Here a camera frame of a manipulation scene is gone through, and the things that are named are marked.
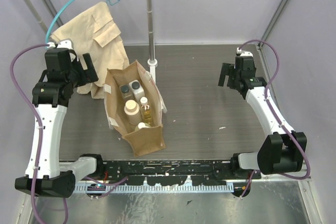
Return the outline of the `clear bottle black cap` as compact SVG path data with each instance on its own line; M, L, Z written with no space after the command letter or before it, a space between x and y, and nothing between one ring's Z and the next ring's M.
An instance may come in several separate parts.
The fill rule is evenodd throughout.
M122 85L120 87L120 92L121 92L121 96L122 96L124 102L127 102L129 100L134 100L133 93L132 93L132 91L130 90L130 88L127 84Z

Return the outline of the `white bottle black cap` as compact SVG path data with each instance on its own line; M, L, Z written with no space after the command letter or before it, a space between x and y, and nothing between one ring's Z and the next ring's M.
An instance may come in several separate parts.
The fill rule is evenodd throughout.
M140 103L142 97L145 97L144 88L138 80L131 81L129 83L129 88L133 93L133 96L137 103Z

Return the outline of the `beige bottle wide cap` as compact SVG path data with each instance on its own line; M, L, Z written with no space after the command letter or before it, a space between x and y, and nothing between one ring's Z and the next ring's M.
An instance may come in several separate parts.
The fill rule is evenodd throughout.
M129 100L125 103L124 112L131 125L138 125L140 122L142 122L140 107L135 100Z

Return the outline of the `amber bottle white cap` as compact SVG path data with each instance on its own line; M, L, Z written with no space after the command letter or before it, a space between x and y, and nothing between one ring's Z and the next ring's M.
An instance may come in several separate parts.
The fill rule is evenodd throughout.
M144 122L152 126L153 125L152 112L151 112L151 107L150 107L147 97L142 97L140 99L140 105L141 105L141 113L142 113Z

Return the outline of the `green pump lotion bottle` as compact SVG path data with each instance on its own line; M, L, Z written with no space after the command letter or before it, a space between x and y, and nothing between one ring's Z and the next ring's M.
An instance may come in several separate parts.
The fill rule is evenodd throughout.
M140 122L136 127L135 127L135 131L138 131L140 129L147 129L147 128L151 128L151 125L145 122Z

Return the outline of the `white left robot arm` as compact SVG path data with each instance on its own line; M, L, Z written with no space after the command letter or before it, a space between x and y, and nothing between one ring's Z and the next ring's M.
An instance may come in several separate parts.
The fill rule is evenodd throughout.
M35 197L68 198L76 183L87 179L95 183L93 195L103 197L102 183L107 175L107 186L139 187L184 185L190 179L194 187L225 186L227 184L221 161L153 161L145 171L144 161L105 162L99 154L83 154L76 161L60 165L59 145L62 124L74 89L98 80L91 55L79 57L71 48L48 48L45 52L47 68L33 88L33 99L28 102L35 116L35 131L30 161L23 177L15 180L15 188Z

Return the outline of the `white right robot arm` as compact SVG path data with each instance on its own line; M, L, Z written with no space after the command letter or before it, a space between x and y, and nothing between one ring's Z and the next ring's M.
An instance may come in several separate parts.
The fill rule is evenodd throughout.
M249 170L265 175L299 172L303 166L303 152L307 146L304 133L296 132L266 90L266 81L256 76L252 56L237 56L235 63L223 63L218 85L238 91L252 107L265 134L265 141L257 152L235 153L230 159L230 172L241 179Z

